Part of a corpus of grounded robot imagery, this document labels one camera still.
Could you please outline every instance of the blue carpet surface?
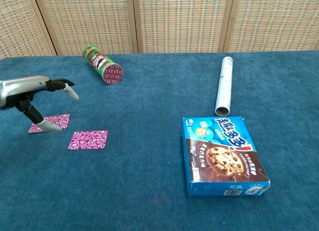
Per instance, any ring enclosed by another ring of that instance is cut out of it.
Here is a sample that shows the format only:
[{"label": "blue carpet surface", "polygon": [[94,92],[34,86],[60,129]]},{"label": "blue carpet surface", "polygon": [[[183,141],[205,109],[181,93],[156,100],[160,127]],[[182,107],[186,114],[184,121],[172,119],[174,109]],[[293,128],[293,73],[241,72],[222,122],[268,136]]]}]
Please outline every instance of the blue carpet surface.
[{"label": "blue carpet surface", "polygon": [[[221,61],[234,60],[230,116],[242,116],[271,180],[259,197],[186,194],[181,119],[214,116]],[[319,52],[110,55],[107,85],[81,56],[0,61],[0,80],[48,75],[80,101],[41,92],[43,116],[70,114],[61,133],[28,134],[0,110],[1,230],[319,230]],[[68,150],[73,132],[109,131],[106,148]]]}]

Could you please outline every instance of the pink paper square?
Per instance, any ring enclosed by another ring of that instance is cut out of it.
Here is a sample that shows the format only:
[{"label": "pink paper square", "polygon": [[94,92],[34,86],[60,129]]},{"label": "pink paper square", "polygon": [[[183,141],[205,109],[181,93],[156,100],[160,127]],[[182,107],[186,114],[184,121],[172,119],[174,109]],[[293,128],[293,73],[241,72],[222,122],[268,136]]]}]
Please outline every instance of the pink paper square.
[{"label": "pink paper square", "polygon": [[[66,129],[69,125],[70,114],[45,116],[44,119],[46,119],[49,123],[58,125],[62,129]],[[32,124],[28,131],[28,133],[38,133],[38,132],[46,132],[46,131],[41,129],[35,124]]]},{"label": "pink paper square", "polygon": [[105,147],[107,137],[107,130],[76,131],[71,138],[68,149],[103,149]]}]

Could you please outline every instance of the cookie box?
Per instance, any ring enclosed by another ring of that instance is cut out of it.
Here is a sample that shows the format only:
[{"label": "cookie box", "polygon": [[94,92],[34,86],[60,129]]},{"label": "cookie box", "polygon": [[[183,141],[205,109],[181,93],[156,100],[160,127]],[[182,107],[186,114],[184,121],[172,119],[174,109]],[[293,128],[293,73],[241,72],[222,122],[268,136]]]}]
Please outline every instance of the cookie box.
[{"label": "cookie box", "polygon": [[189,196],[257,196],[270,187],[242,117],[189,117],[182,127]]}]

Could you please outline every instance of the cookie image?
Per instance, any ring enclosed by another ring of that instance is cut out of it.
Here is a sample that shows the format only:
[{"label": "cookie image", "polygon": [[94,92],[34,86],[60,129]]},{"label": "cookie image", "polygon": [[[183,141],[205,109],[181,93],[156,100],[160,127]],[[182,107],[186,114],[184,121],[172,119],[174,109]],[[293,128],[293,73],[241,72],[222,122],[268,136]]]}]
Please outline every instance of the cookie image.
[{"label": "cookie image", "polygon": [[234,173],[241,175],[244,172],[241,159],[234,152],[222,147],[209,149],[206,160],[210,167],[227,177],[231,177]]}]

